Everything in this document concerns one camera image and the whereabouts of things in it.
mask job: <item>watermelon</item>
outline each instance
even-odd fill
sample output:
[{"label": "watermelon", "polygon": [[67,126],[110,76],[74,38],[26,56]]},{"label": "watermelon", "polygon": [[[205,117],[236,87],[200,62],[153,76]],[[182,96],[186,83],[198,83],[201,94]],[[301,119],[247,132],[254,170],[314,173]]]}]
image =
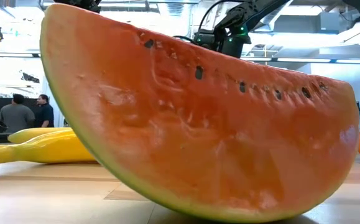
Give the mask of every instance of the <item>watermelon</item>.
[{"label": "watermelon", "polygon": [[63,4],[40,49],[53,96],[92,155],[172,210],[223,222],[301,214],[357,153],[352,87],[258,65]]}]

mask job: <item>black shirt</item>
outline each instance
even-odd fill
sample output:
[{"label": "black shirt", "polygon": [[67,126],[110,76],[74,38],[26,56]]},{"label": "black shirt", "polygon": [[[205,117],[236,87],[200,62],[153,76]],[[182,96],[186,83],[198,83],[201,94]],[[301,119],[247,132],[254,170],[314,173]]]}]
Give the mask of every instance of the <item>black shirt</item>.
[{"label": "black shirt", "polygon": [[54,127],[54,110],[48,103],[40,105],[35,113],[35,128],[42,127],[44,121],[49,121],[47,127]]}]

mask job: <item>watermelon slice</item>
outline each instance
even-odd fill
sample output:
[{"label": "watermelon slice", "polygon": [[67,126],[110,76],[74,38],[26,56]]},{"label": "watermelon slice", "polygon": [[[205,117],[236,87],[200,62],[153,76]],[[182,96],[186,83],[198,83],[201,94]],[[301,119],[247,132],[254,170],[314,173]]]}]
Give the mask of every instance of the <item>watermelon slice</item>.
[{"label": "watermelon slice", "polygon": [[42,24],[46,76],[97,160],[163,206],[224,222],[293,217],[356,156],[352,87],[228,57],[79,8]]}]

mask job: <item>green rind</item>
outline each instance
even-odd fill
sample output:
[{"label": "green rind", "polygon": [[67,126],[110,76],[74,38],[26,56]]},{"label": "green rind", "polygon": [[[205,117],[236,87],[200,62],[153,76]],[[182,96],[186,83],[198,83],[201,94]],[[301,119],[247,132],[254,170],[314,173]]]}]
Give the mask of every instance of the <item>green rind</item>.
[{"label": "green rind", "polygon": [[[49,77],[48,68],[47,68],[47,59],[44,58],[44,50],[45,46],[43,44],[43,37],[45,32],[45,25],[46,25],[45,19],[42,21],[42,31],[40,35],[40,52],[41,52],[41,59],[43,63],[43,68],[45,75],[47,77],[47,80],[49,83],[52,83],[53,81]],[[130,173],[126,169],[123,169],[120,166],[116,166],[116,163],[114,161],[107,161],[100,157],[100,154],[98,153],[98,150],[96,150],[96,146],[98,143],[93,142],[92,139],[87,139],[88,134],[85,133],[81,127],[77,125],[75,122],[76,119],[72,117],[72,115],[67,111],[67,108],[65,107],[65,104],[61,102],[61,97],[58,92],[58,90],[55,89],[54,85],[50,85],[50,89],[52,91],[52,94],[59,105],[62,113],[65,115],[65,118],[67,119],[68,123],[71,125],[73,131],[76,133],[80,141],[85,145],[85,147],[90,151],[92,155],[96,158],[96,160],[104,166],[107,170],[109,170],[115,177],[117,177],[120,181],[122,181],[125,185],[130,187],[131,189],[135,190],[136,192],[140,193],[144,197],[148,198],[149,200],[160,204],[166,208],[169,208],[173,211],[184,213],[187,215],[192,215],[194,217],[198,218],[204,218],[208,220],[215,220],[220,222],[227,222],[227,223],[264,223],[264,222],[272,222],[276,220],[283,220],[287,218],[296,217],[297,215],[301,215],[317,205],[324,202],[328,197],[330,197],[333,193],[336,192],[336,190],[341,186],[346,176],[344,176],[340,181],[338,185],[335,185],[333,189],[328,190],[327,194],[324,194],[322,198],[318,198],[316,200],[316,203],[313,205],[307,206],[302,211],[292,212],[289,211],[287,213],[271,213],[270,215],[265,213],[253,213],[250,215],[246,215],[245,213],[229,213],[229,212],[223,212],[220,209],[211,209],[209,206],[205,205],[195,205],[187,203],[187,201],[180,200],[170,192],[162,192],[160,189],[157,189],[153,186],[151,186],[148,183],[145,183],[144,181],[137,178],[134,174]]]}]

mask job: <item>ceiling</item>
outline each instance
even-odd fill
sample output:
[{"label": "ceiling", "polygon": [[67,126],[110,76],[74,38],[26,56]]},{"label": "ceiling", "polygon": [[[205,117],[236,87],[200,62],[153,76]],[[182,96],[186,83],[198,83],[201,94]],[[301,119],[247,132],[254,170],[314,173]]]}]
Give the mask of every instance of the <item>ceiling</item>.
[{"label": "ceiling", "polygon": [[[48,6],[52,0],[41,3]],[[102,0],[101,14],[167,35],[192,36],[214,3],[213,0],[150,0],[146,5],[145,1]],[[237,4],[213,8],[203,27],[212,28]],[[0,52],[37,52],[43,16],[39,0],[0,0],[0,26],[5,36]],[[264,18],[264,23],[249,34],[252,45],[244,46],[243,56],[360,58],[360,23],[353,22],[358,16],[357,10],[339,0],[293,0]],[[280,63],[279,66],[292,65]]]}]

